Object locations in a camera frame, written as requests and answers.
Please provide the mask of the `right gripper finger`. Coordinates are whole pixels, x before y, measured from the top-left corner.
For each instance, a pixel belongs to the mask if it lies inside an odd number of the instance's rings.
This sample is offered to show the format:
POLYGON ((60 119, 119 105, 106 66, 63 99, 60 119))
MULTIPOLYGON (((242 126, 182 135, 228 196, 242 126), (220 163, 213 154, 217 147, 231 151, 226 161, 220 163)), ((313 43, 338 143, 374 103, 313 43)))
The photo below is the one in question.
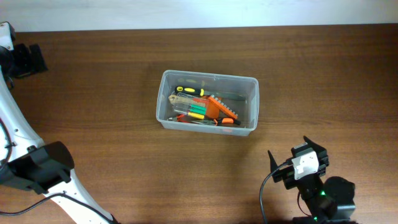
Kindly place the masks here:
POLYGON ((303 139, 308 144, 308 146, 316 152, 316 154, 318 156, 326 156, 327 155, 327 150, 323 146, 313 142, 306 136, 304 136, 303 139))
POLYGON ((279 166, 277 165, 274 156, 270 151, 267 152, 270 160, 270 170, 271 170, 271 175, 274 176, 275 173, 279 170, 279 166))

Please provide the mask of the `orange black needle-nose pliers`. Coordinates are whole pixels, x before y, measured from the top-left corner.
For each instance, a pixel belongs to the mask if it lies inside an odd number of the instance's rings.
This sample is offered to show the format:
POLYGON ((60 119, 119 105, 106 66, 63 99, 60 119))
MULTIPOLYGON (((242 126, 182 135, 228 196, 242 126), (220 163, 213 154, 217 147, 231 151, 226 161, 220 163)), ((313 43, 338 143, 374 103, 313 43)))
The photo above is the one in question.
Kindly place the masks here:
POLYGON ((203 124, 209 126, 222 126, 225 124, 240 125, 241 122, 233 118, 217 118, 217 119, 203 119, 203 120, 191 120, 193 124, 203 124))

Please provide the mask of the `orange scraper wooden handle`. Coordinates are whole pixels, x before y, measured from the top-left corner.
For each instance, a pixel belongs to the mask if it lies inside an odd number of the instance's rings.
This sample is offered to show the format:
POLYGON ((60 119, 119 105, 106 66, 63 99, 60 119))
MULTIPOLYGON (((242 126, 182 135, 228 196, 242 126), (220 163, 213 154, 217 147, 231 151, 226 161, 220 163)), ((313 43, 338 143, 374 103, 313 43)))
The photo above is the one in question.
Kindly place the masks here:
POLYGON ((213 103, 210 102, 208 105, 208 109, 207 109, 205 117, 210 118, 210 119, 216 119, 219 117, 219 113, 220 113, 220 110, 213 103))

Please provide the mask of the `clear plastic storage container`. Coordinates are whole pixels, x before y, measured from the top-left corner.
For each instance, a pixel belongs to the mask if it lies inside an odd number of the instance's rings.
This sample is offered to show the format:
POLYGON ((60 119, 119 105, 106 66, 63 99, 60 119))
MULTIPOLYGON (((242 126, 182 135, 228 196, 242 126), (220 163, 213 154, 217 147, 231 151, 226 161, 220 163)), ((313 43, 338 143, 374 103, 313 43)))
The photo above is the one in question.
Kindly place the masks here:
POLYGON ((162 76, 156 118, 164 128, 248 136, 258 114, 255 78, 177 70, 162 76))

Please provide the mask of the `orange bit holder strip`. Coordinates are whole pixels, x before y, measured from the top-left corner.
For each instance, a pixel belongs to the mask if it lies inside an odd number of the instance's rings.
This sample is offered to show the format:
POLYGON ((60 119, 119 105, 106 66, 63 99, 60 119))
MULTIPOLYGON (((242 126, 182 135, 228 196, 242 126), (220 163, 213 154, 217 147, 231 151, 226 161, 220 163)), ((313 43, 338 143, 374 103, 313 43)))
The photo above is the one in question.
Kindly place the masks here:
POLYGON ((208 100, 213 103, 220 111, 222 111, 226 116, 233 118, 233 119, 238 119, 238 114, 227 107, 221 100, 218 98, 215 98, 213 95, 208 97, 208 100))

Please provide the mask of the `clear screwdriver set case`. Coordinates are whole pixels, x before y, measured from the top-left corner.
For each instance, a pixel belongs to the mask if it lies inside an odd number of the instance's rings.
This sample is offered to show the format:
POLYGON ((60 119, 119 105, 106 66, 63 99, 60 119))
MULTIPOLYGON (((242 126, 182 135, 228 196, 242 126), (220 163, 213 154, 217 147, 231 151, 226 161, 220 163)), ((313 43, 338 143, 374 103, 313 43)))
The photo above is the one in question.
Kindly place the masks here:
POLYGON ((205 119, 208 105, 210 103, 207 99, 185 93, 170 95, 169 101, 176 113, 196 119, 205 119))

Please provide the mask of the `metal file yellow black handle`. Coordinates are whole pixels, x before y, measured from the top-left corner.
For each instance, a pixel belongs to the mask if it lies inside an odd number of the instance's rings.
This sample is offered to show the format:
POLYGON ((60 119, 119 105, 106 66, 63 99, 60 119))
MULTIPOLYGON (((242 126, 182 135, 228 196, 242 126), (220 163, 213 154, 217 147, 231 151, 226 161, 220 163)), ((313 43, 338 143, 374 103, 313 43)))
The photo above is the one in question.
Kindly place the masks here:
POLYGON ((245 101, 246 97, 243 95, 240 95, 238 93, 230 93, 230 92, 217 92, 217 91, 208 91, 204 90, 203 88, 193 88, 193 87, 188 87, 188 86, 176 86, 174 88, 176 93, 184 93, 184 94, 189 94, 189 95, 196 95, 196 96, 217 96, 221 98, 227 98, 230 100, 236 100, 236 101, 245 101))

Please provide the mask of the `small red diagonal cutters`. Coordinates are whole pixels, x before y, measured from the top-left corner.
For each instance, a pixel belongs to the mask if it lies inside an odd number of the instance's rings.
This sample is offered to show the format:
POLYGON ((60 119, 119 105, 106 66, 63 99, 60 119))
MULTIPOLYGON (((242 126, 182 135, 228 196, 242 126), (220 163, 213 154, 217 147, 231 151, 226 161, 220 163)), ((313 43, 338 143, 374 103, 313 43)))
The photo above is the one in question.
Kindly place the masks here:
POLYGON ((190 123, 191 118, 185 114, 178 114, 174 117, 170 117, 167 119, 168 121, 179 122, 179 123, 190 123))

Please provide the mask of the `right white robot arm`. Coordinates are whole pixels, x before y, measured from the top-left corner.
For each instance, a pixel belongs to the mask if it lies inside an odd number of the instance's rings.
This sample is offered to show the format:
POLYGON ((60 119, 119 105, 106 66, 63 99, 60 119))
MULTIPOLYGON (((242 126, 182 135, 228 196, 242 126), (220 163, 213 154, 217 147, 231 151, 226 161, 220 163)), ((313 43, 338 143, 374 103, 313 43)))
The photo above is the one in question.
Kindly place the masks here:
POLYGON ((271 172, 263 180, 259 201, 269 179, 282 181, 287 190, 298 189, 297 201, 303 200, 309 211, 303 217, 294 217, 292 223, 353 223, 355 184, 338 176, 323 182, 321 177, 330 165, 327 149, 306 136, 303 140, 291 149, 292 157, 281 164, 268 152, 271 172))

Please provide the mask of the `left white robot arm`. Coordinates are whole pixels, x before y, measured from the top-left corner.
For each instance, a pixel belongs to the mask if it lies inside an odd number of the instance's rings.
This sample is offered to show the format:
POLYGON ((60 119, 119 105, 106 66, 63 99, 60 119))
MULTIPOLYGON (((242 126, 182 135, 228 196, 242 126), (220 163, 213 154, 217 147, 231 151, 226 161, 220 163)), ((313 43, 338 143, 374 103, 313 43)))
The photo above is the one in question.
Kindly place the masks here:
POLYGON ((67 147, 60 141, 44 143, 25 119, 10 92, 14 65, 11 51, 1 47, 1 185, 34 191, 43 199, 1 215, 22 215, 51 200, 75 223, 116 223, 79 181, 67 147))

